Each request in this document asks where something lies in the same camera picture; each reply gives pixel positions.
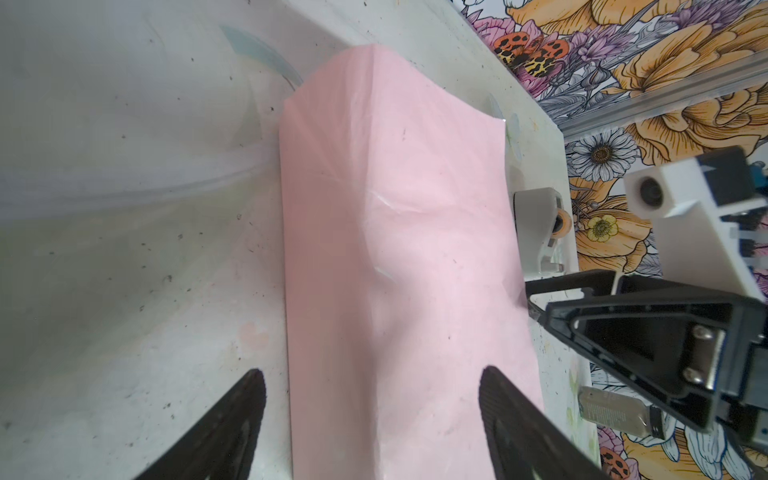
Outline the purple wrapping paper sheet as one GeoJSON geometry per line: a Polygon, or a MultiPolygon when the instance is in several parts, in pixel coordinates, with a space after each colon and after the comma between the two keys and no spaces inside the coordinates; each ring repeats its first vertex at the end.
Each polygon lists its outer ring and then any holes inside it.
{"type": "Polygon", "coordinates": [[[505,124],[380,46],[279,125],[293,474],[490,479],[482,371],[543,402],[505,124]]]}

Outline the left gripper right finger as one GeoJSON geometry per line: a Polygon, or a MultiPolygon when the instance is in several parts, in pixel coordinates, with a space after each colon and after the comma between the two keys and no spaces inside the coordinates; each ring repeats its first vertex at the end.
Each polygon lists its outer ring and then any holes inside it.
{"type": "Polygon", "coordinates": [[[497,367],[483,369],[479,405],[497,479],[605,479],[497,367]]]}

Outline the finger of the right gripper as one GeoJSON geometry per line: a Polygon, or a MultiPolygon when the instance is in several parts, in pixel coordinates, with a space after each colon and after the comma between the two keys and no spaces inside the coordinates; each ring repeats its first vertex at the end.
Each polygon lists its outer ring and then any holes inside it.
{"type": "Polygon", "coordinates": [[[530,312],[543,312],[532,297],[540,294],[580,290],[587,296],[610,295],[617,273],[612,270],[590,270],[525,282],[525,292],[530,312]]]}

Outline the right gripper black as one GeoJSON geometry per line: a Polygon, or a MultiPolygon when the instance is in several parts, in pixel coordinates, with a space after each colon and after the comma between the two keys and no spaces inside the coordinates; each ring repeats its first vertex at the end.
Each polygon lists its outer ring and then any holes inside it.
{"type": "Polygon", "coordinates": [[[552,336],[684,425],[721,424],[767,452],[767,306],[670,281],[614,281],[610,295],[550,301],[552,336]]]}

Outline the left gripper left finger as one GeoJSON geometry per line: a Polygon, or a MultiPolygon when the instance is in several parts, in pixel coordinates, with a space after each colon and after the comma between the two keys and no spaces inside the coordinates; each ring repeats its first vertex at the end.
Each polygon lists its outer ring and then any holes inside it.
{"type": "Polygon", "coordinates": [[[137,478],[248,478],[266,403],[263,372],[251,369],[137,478]]]}

